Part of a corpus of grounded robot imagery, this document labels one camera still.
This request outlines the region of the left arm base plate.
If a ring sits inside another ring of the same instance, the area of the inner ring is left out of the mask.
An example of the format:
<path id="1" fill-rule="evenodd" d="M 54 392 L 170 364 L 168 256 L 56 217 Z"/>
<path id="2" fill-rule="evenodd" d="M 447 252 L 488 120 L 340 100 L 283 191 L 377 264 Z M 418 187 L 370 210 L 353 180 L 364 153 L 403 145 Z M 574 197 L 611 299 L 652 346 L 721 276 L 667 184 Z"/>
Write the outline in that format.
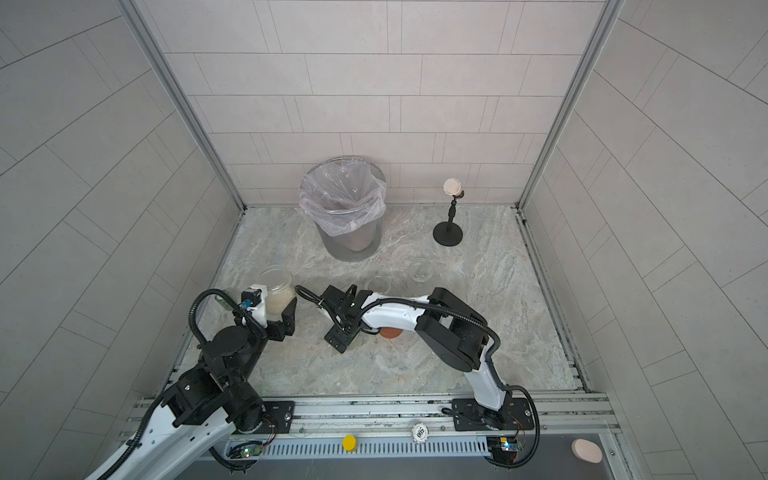
<path id="1" fill-rule="evenodd" d="M 294 401 L 266 401 L 246 414 L 245 429 L 238 429 L 238 432 L 256 435 L 286 434 L 290 431 L 295 406 Z"/>

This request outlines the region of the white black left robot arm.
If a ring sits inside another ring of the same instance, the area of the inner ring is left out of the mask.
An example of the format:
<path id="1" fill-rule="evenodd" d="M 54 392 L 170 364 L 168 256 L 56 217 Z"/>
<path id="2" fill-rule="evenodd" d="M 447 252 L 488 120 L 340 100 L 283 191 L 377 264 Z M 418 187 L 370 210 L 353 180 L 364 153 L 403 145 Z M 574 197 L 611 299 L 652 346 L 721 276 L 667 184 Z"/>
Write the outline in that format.
<path id="1" fill-rule="evenodd" d="M 230 307 L 234 323 L 207 339 L 197 324 L 197 311 L 208 297 Z M 265 346 L 295 332 L 295 300 L 278 321 L 265 317 L 266 293 L 257 287 L 240 301 L 225 291 L 207 289 L 192 302 L 188 323 L 198 340 L 198 362 L 149 405 L 136 432 L 92 473 L 93 479 L 173 479 L 204 453 L 229 471 L 247 471 L 255 458 L 230 460 L 217 444 L 230 435 L 262 432 L 263 446 L 289 432 L 295 404 L 265 401 L 248 378 Z"/>

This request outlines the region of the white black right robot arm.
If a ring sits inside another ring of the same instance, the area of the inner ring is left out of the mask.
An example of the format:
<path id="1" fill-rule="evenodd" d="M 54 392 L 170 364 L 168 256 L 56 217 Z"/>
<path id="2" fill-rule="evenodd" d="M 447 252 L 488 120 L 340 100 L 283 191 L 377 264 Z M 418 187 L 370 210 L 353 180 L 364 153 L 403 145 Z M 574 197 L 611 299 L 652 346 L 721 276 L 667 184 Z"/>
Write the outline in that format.
<path id="1" fill-rule="evenodd" d="M 333 321 L 325 340 L 340 353 L 360 333 L 382 333 L 385 328 L 415 332 L 443 363 L 464 373 L 479 421 L 496 430 L 507 425 L 503 410 L 508 389 L 492 360 L 500 337 L 450 291 L 436 288 L 427 296 L 399 298 L 354 285 L 346 291 L 329 286 L 315 303 Z"/>

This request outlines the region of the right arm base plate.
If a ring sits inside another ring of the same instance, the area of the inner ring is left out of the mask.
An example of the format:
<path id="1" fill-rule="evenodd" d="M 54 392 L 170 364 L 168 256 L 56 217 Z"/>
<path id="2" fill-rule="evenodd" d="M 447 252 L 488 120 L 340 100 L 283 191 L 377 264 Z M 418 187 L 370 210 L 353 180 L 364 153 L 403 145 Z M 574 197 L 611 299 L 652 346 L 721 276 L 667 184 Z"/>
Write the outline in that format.
<path id="1" fill-rule="evenodd" d="M 455 398 L 441 409 L 456 431 L 529 431 L 535 429 L 533 410 L 525 398 L 507 395 L 500 410 L 480 406 L 474 399 Z"/>

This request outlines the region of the red lidded rice jar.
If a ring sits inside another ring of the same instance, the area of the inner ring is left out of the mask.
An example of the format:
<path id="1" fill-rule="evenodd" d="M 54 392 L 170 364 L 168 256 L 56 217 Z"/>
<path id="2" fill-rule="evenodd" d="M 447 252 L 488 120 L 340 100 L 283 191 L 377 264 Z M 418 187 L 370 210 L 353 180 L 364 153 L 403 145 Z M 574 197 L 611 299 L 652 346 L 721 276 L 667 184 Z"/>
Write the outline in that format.
<path id="1" fill-rule="evenodd" d="M 379 293 L 384 296 L 388 296 L 392 293 L 393 282 L 387 276 L 376 275 L 370 277 L 366 284 L 366 290 L 371 290 L 374 293 Z"/>

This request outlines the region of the green lidded rice jar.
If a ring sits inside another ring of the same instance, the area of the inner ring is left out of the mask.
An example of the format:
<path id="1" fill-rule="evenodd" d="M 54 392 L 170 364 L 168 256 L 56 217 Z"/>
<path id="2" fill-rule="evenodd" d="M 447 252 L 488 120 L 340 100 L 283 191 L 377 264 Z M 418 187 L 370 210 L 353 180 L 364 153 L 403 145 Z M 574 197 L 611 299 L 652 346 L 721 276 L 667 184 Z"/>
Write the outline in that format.
<path id="1" fill-rule="evenodd" d="M 296 297 L 292 273 L 282 267 L 271 266 L 259 274 L 256 284 L 266 291 L 267 318 L 281 319 L 282 312 Z"/>

